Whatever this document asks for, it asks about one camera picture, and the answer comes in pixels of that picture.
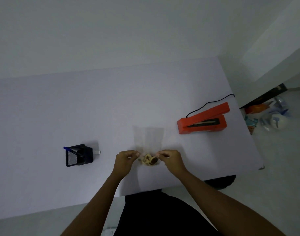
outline black power cord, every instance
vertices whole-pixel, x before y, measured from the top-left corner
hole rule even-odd
[[[234,95],[233,93],[231,93],[231,94],[229,94],[228,96],[225,96],[224,98],[222,98],[222,99],[220,99],[220,100],[212,101],[212,102],[208,102],[208,103],[219,102],[219,101],[225,99],[226,97],[229,97],[230,95],[233,95],[233,96],[235,97],[235,95]],[[196,112],[196,111],[199,111],[199,110],[202,109],[204,106],[206,106],[208,103],[206,103],[205,105],[203,105],[201,108],[199,108],[199,109],[197,109],[197,110],[195,110],[195,111],[190,112],[189,114],[192,114],[192,113],[194,113],[194,112]]]

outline person's left arm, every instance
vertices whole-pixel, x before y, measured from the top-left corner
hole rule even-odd
[[[61,236],[101,235],[117,186],[130,172],[132,163],[138,156],[137,151],[124,151],[117,154],[111,175]]]

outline pen holder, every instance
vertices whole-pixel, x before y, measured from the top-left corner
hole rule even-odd
[[[93,162],[93,149],[91,147],[80,144],[68,148],[77,154],[66,150],[66,166],[79,166]]]

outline white table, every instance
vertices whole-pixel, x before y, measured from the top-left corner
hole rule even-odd
[[[228,127],[180,135],[177,120],[231,88],[217,58],[0,79],[0,218],[89,202],[119,151],[134,149],[132,126],[162,127],[162,148],[178,149],[202,180],[263,166],[233,96]],[[64,146],[101,154],[66,167]],[[136,162],[115,196],[179,185],[164,164]]]

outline floor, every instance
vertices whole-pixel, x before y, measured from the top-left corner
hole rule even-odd
[[[221,191],[261,214],[287,236],[297,236],[300,235],[300,91],[287,91],[282,96],[292,115],[287,128],[266,132],[258,126],[253,134],[266,168],[238,175],[231,186]],[[163,191],[200,211],[183,186]],[[114,199],[105,229],[117,226],[124,203],[124,197]],[[59,235],[84,206],[0,220],[0,236]]]

